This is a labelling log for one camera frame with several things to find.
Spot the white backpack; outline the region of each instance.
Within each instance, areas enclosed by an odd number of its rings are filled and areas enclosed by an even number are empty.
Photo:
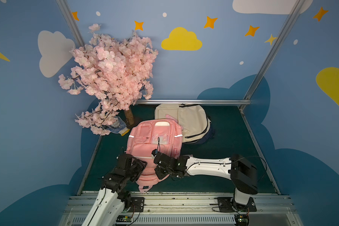
[[[200,105],[163,103],[156,107],[155,119],[174,119],[182,129],[182,142],[195,143],[208,133],[211,121]]]

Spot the white cloud decal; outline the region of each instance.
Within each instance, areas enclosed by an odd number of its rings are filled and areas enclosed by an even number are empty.
[[[73,57],[69,51],[75,48],[75,44],[59,31],[41,31],[38,35],[38,47],[42,55],[39,62],[40,71],[50,78]]]
[[[232,7],[238,13],[289,14],[296,0],[233,0]],[[305,0],[300,13],[305,12],[312,0]]]

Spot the black mounting bracket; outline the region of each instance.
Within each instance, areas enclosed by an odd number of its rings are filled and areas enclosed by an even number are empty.
[[[233,213],[235,212],[235,210],[232,209],[232,199],[233,197],[218,197],[218,206],[220,209],[220,212],[222,213]],[[248,210],[250,212],[256,212],[256,204],[254,202],[254,199],[252,197],[249,198],[249,202],[246,205],[246,208],[248,208]]]
[[[133,212],[133,207],[135,207],[135,213],[143,212],[144,205],[145,205],[144,197],[131,197],[131,208],[128,210],[128,213]]]

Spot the yellow cloud decal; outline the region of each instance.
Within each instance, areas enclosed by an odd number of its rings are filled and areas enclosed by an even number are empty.
[[[339,105],[339,68],[325,68],[316,76],[316,83]]]
[[[202,42],[192,31],[187,31],[183,27],[177,27],[171,31],[169,37],[162,41],[162,48],[165,50],[199,50]]]

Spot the dark green floor mat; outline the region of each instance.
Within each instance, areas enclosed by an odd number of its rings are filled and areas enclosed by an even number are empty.
[[[154,119],[153,105],[132,106],[133,115],[143,120]],[[198,158],[225,158],[233,153],[240,155],[258,156],[256,148],[251,140],[246,125],[236,106],[203,106],[210,116],[212,125],[216,130],[213,139],[200,145],[183,144],[181,155],[192,154]],[[126,149],[129,133],[121,137],[118,134],[104,136],[98,147],[93,165],[84,185],[84,191],[97,191],[102,183],[102,176],[116,166],[116,157],[122,153],[121,148]],[[257,166],[258,177],[261,177],[265,169],[259,158],[249,158]],[[127,190],[138,191],[136,183],[129,183]],[[231,180],[207,175],[184,177],[179,181],[167,178],[156,184],[150,191],[157,192],[233,192],[235,189]],[[258,182],[259,193],[275,193],[267,174]]]

